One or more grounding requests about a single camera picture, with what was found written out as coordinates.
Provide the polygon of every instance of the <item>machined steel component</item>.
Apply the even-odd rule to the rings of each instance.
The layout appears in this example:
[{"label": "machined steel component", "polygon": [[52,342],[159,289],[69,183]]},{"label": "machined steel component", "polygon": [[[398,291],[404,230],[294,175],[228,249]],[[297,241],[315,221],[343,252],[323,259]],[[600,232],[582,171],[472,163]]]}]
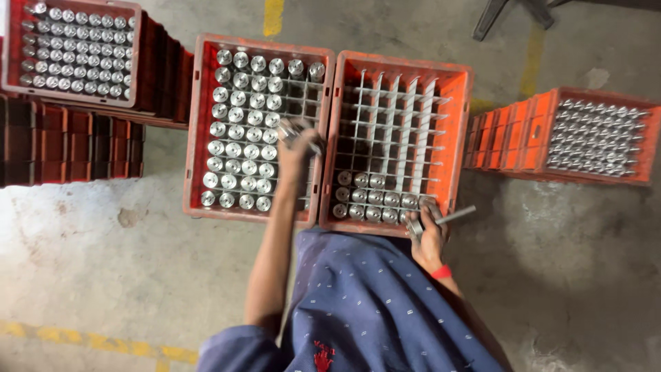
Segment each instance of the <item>machined steel component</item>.
[{"label": "machined steel component", "polygon": [[357,187],[367,187],[369,185],[369,176],[366,173],[357,173],[354,176],[354,184]]},{"label": "machined steel component", "polygon": [[234,83],[234,86],[239,88],[239,89],[246,89],[249,82],[250,82],[250,79],[248,78],[248,75],[246,75],[243,72],[235,73],[234,78],[232,79],[232,83]]},{"label": "machined steel component", "polygon": [[349,201],[349,189],[346,187],[338,187],[335,190],[335,199],[339,201]]},{"label": "machined steel component", "polygon": [[372,190],[368,193],[368,201],[370,204],[381,205],[383,204],[383,192]]},{"label": "machined steel component", "polygon": [[216,175],[213,172],[205,173],[204,176],[202,177],[202,184],[205,187],[213,189],[218,185],[218,175]]},{"label": "machined steel component", "polygon": [[269,128],[275,128],[280,123],[280,114],[278,113],[268,113],[266,114],[266,119],[264,124]]},{"label": "machined steel component", "polygon": [[205,207],[210,207],[214,204],[215,195],[211,191],[207,190],[202,193],[202,205]]},{"label": "machined steel component", "polygon": [[260,212],[268,212],[268,210],[271,209],[271,198],[259,197],[257,198],[255,205]]},{"label": "machined steel component", "polygon": [[212,172],[223,170],[223,160],[221,158],[212,157],[207,159],[207,168]]},{"label": "machined steel component", "polygon": [[222,193],[218,198],[218,203],[223,208],[229,208],[234,205],[235,198],[232,193]]},{"label": "machined steel component", "polygon": [[282,79],[277,76],[273,76],[268,80],[268,91],[271,93],[279,93],[284,87]]},{"label": "machined steel component", "polygon": [[335,218],[344,218],[346,217],[346,205],[344,204],[335,204],[335,207],[332,208],[332,215]]},{"label": "machined steel component", "polygon": [[235,91],[229,97],[229,101],[233,106],[241,107],[246,103],[246,93],[243,93],[242,91]]},{"label": "machined steel component", "polygon": [[274,144],[278,141],[278,132],[274,129],[266,129],[262,135],[262,139],[267,144]]},{"label": "machined steel component", "polygon": [[227,135],[233,140],[242,139],[244,133],[245,133],[245,129],[243,129],[242,126],[236,124],[230,126],[229,130],[227,130]]},{"label": "machined steel component", "polygon": [[239,145],[236,142],[230,142],[225,146],[225,153],[230,158],[238,158],[239,156],[241,156],[241,145]]},{"label": "machined steel component", "polygon": [[241,107],[232,107],[229,110],[229,121],[241,122],[243,121],[243,109]]},{"label": "machined steel component", "polygon": [[241,188],[245,191],[252,191],[257,187],[257,180],[252,176],[247,176],[241,180]]},{"label": "machined steel component", "polygon": [[341,171],[337,175],[337,183],[339,183],[342,186],[349,186],[351,185],[351,173],[348,171]]},{"label": "machined steel component", "polygon": [[383,219],[384,222],[387,222],[389,224],[396,224],[397,223],[397,211],[392,208],[384,208],[381,211],[381,218]]},{"label": "machined steel component", "polygon": [[248,112],[248,124],[253,126],[258,126],[262,124],[264,115],[259,110],[250,110]]},{"label": "machined steel component", "polygon": [[243,70],[248,66],[248,54],[245,52],[238,52],[234,55],[234,66],[239,70]]},{"label": "machined steel component", "polygon": [[368,200],[368,192],[365,189],[355,189],[353,193],[351,193],[351,200],[353,200],[356,203],[366,203]]},{"label": "machined steel component", "polygon": [[270,71],[273,75],[280,75],[284,70],[285,63],[279,58],[272,59],[268,64],[268,71]]},{"label": "machined steel component", "polygon": [[262,194],[268,194],[273,189],[271,181],[266,178],[260,178],[257,180],[257,191]]},{"label": "machined steel component", "polygon": [[219,65],[228,66],[232,63],[232,52],[227,49],[221,49],[215,54],[215,59],[218,61]]},{"label": "machined steel component", "polygon": [[250,142],[259,142],[259,140],[262,139],[261,129],[255,127],[248,129],[248,132],[246,133],[246,138],[248,138],[248,141]]},{"label": "machined steel component", "polygon": [[271,145],[266,145],[262,149],[262,158],[264,160],[273,160],[278,156],[278,149]]},{"label": "machined steel component", "polygon": [[245,149],[243,149],[243,153],[246,158],[255,160],[259,157],[259,147],[253,144],[249,144]]},{"label": "machined steel component", "polygon": [[354,220],[362,220],[365,216],[365,207],[362,205],[352,205],[349,208],[349,216]]},{"label": "machined steel component", "polygon": [[227,83],[232,76],[232,73],[227,67],[219,67],[215,70],[215,79],[219,83]]},{"label": "machined steel component", "polygon": [[307,69],[307,73],[310,75],[310,81],[313,83],[321,83],[324,80],[326,66],[321,62],[315,62]]},{"label": "machined steel component", "polygon": [[259,166],[259,175],[264,178],[272,178],[276,175],[276,168],[271,163],[263,163]]},{"label": "machined steel component", "polygon": [[250,107],[259,110],[262,107],[264,107],[264,104],[266,103],[266,98],[264,98],[264,95],[262,93],[253,93],[250,96]]},{"label": "machined steel component", "polygon": [[220,179],[220,185],[224,189],[232,190],[237,186],[237,178],[234,175],[226,174]]},{"label": "machined steel component", "polygon": [[225,162],[225,171],[232,174],[239,174],[241,172],[241,163],[236,159],[227,160]]},{"label": "machined steel component", "polygon": [[385,187],[385,176],[373,174],[369,177],[369,186],[372,189],[382,189]]}]

